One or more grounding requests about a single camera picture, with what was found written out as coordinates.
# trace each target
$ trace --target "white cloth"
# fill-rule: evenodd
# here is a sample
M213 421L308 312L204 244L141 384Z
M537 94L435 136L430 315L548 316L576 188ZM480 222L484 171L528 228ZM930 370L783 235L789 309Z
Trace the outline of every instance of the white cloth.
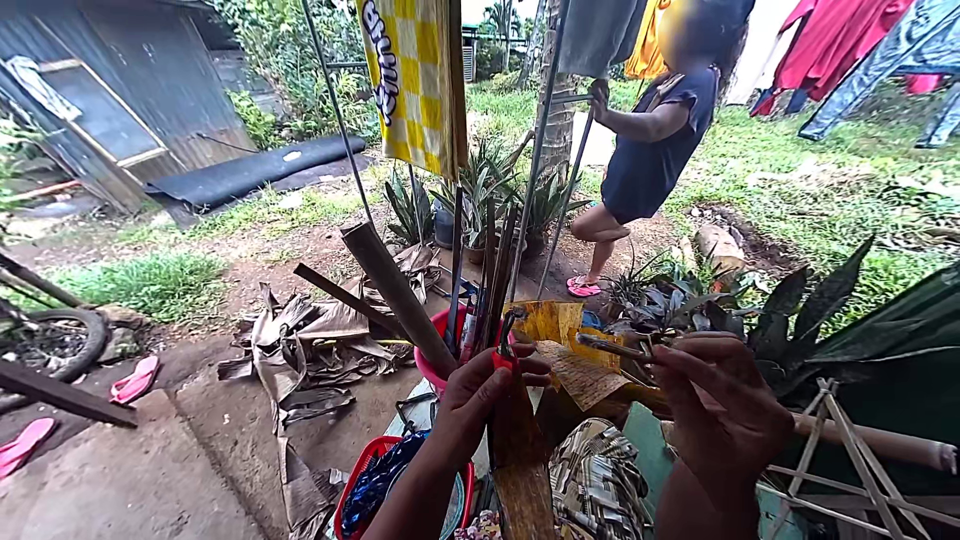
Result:
M774 71L799 25L794 24L782 35L780 27L799 3L800 0L756 0L747 22L743 53L733 69L727 105L745 105L754 89L769 88L774 83Z
M57 117L72 121L83 114L40 77L40 66L33 59L17 55L7 60L7 68L34 99Z

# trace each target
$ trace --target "gray cloth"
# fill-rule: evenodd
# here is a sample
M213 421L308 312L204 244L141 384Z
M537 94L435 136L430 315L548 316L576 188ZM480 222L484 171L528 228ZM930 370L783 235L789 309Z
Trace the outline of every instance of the gray cloth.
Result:
M611 64L634 52L647 0L569 0L561 73L606 79Z
M917 140L917 148L940 148L947 137L960 125L960 83L953 83L944 99L944 106L926 124L924 134Z
M870 95L876 85L903 66L909 72L956 72L960 66L960 0L917 0L874 52L856 67L800 129L799 135L821 140ZM948 107L952 105L948 98ZM943 114L948 120L953 114ZM946 140L948 122L930 130Z
M81 115L79 109L40 77L40 67L32 59L19 55L11 57L7 69L27 93L58 118L70 121Z

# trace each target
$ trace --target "palm tree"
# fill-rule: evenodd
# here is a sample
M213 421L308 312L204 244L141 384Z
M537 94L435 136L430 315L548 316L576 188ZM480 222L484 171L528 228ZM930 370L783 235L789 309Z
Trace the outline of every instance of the palm tree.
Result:
M501 66L503 71L507 71L510 67L510 34L519 36L522 28L520 17L516 14L516 10L513 8L512 0L507 0L506 6L504 6L501 2L494 2L492 6L483 10L483 15L486 16L487 21L496 28L496 32L503 36L504 50L503 63Z

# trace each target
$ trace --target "rolled mat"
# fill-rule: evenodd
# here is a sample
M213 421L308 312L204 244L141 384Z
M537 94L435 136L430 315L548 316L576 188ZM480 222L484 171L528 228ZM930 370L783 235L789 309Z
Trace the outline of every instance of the rolled mat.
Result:
M349 144L353 153L367 146L358 136L351 136ZM196 209L214 208L262 185L346 156L343 139L331 135L152 180L144 186L144 191L166 194Z

